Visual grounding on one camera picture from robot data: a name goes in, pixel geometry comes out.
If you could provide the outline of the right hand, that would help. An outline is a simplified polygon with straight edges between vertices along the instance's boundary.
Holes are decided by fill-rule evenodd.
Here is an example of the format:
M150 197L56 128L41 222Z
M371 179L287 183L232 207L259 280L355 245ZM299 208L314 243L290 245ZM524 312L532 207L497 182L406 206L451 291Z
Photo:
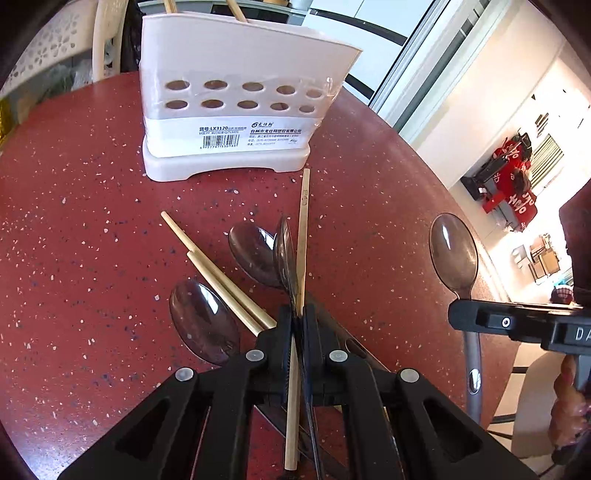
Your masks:
M556 401L548 430L550 442L556 448L574 445L589 429L586 414L590 411L590 401L574 386L576 372L575 358L565 356L554 381Z

